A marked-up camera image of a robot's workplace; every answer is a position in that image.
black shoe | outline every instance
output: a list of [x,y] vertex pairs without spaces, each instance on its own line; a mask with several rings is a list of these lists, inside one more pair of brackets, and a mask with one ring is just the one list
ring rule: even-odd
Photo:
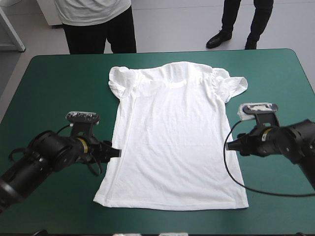
[[247,40],[245,50],[257,49],[257,42]]
[[232,32],[226,32],[226,31],[221,30],[217,35],[210,38],[210,40],[206,44],[206,47],[216,48],[220,46],[221,43],[228,41],[231,38],[232,38]]

tabletop surface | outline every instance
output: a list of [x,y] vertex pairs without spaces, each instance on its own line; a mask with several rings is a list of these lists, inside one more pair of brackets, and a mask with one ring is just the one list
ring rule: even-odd
[[[0,173],[11,163],[9,153],[26,147],[44,130],[67,124],[69,111],[100,115],[94,134],[111,140],[118,99],[110,91],[113,66],[151,68],[175,61],[220,67],[244,76],[248,90],[226,104],[231,125],[245,102],[273,102],[281,125],[315,120],[315,96],[296,54],[290,49],[183,53],[56,55],[34,57],[0,124]],[[249,132],[253,121],[234,132]],[[312,192],[298,166],[280,155],[239,156],[245,184],[286,193]],[[106,208],[93,202],[103,179],[86,166],[72,165],[51,174],[23,203],[0,215],[0,233],[111,234],[187,232],[190,234],[294,234],[315,232],[315,198],[281,198],[248,192],[247,209],[162,211]]]

black pants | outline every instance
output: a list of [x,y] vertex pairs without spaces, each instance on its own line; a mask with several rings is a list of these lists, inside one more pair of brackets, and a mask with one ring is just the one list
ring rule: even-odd
[[113,53],[136,53],[131,7],[112,20],[93,26],[63,25],[70,54],[103,54],[105,42]]
[[[255,5],[255,15],[252,20],[251,33],[248,40],[257,42],[264,32],[271,16],[274,0],[253,0]],[[233,31],[238,9],[241,0],[224,0],[224,10],[222,16],[222,30]]]

white shirt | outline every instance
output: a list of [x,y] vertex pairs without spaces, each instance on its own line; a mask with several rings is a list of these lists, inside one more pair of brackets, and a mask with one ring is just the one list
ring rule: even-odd
[[[95,202],[162,210],[248,207],[222,154],[230,131],[224,103],[247,89],[244,77],[175,62],[152,69],[113,67],[109,79],[120,99],[112,141],[122,156],[108,163]],[[243,182],[235,151],[226,158]]]
[[131,6],[130,0],[55,0],[62,23],[91,26],[105,23]]

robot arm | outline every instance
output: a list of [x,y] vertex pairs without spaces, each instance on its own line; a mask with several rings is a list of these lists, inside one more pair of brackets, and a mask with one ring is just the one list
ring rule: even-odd
[[[37,135],[27,148],[17,149],[18,152],[23,151],[23,157],[0,177],[0,213],[25,199],[52,172],[61,171],[74,163],[83,163],[94,175],[100,175],[101,162],[107,163],[111,157],[121,156],[121,150],[112,148],[110,142],[97,140],[93,135],[92,128],[98,124],[98,114],[70,112],[66,119],[73,126],[70,137],[45,131]],[[93,163],[98,165],[99,172],[92,168]]]
[[227,149],[239,151],[243,156],[282,154],[299,165],[315,189],[315,123],[307,119],[280,127],[275,114],[277,109],[272,103],[242,104],[240,118],[255,119],[256,126],[248,134],[239,134],[237,140],[227,143]]

